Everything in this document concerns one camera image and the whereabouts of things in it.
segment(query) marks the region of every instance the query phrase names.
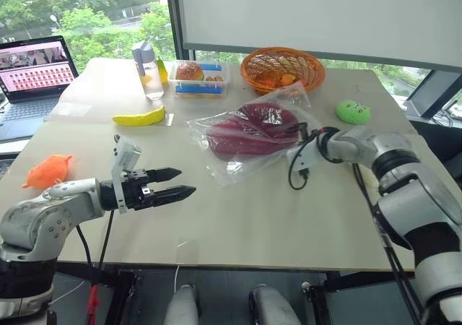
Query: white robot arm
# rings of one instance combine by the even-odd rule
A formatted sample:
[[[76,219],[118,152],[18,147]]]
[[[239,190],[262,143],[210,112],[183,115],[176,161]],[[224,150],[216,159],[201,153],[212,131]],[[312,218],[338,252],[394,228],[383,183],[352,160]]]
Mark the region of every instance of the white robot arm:
[[[382,196],[372,208],[379,226],[396,244],[412,249],[425,324],[462,321],[462,209],[435,174],[398,133],[375,134],[365,127],[321,129],[304,148],[287,153],[293,171],[323,159],[359,163],[372,170]]]
[[[141,150],[118,135],[115,140],[113,180],[88,178],[56,184],[34,199],[15,204],[1,219],[0,320],[21,319],[16,324],[29,324],[23,317],[48,307],[57,258],[78,224],[117,208],[125,213],[130,208],[181,201],[196,190],[190,186],[149,189],[149,183],[168,181],[181,171],[134,170]]]

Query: clear plastic bag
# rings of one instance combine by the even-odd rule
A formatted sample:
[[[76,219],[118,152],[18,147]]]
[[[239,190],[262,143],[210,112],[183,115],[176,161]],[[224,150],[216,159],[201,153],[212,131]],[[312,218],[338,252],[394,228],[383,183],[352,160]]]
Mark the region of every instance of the clear plastic bag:
[[[319,129],[305,88],[299,83],[270,92],[235,111],[188,121],[193,139],[207,153],[207,168],[223,185],[275,163],[299,141],[297,131],[306,122]]]

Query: plastic container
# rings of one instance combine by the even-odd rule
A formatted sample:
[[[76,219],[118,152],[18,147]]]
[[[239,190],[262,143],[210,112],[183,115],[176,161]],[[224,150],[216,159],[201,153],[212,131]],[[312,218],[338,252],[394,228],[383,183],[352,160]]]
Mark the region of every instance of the plastic container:
[[[173,62],[172,70],[168,81],[175,87],[175,93],[181,98],[224,98],[227,94],[228,84],[230,83],[230,67],[228,64],[210,62],[210,61],[195,61],[202,68],[204,80],[188,81],[176,79],[177,68],[186,62],[185,60],[177,60]],[[207,77],[220,76],[221,81],[206,81]]]
[[[138,42],[133,46],[131,52],[143,84],[144,94],[151,100],[160,99],[164,95],[164,89],[151,45],[146,41]]]

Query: red cable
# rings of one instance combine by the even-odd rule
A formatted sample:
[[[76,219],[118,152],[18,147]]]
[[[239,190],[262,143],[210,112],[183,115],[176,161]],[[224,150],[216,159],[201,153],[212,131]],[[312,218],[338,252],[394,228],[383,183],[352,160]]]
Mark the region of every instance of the red cable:
[[[98,286],[93,285],[90,290],[90,299],[87,306],[87,325],[96,324],[96,308],[100,305],[100,300],[97,298]]]

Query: orange basket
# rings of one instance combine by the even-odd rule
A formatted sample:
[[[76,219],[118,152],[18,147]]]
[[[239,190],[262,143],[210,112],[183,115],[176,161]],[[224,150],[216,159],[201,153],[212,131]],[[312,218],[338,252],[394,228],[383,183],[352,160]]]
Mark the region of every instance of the orange basket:
[[[262,79],[279,79],[283,74],[293,74],[296,80],[302,81],[306,91],[310,91],[319,88],[326,77],[324,66],[317,58],[284,47],[260,48],[252,52],[240,65],[240,74],[259,95],[276,89],[259,82]]]

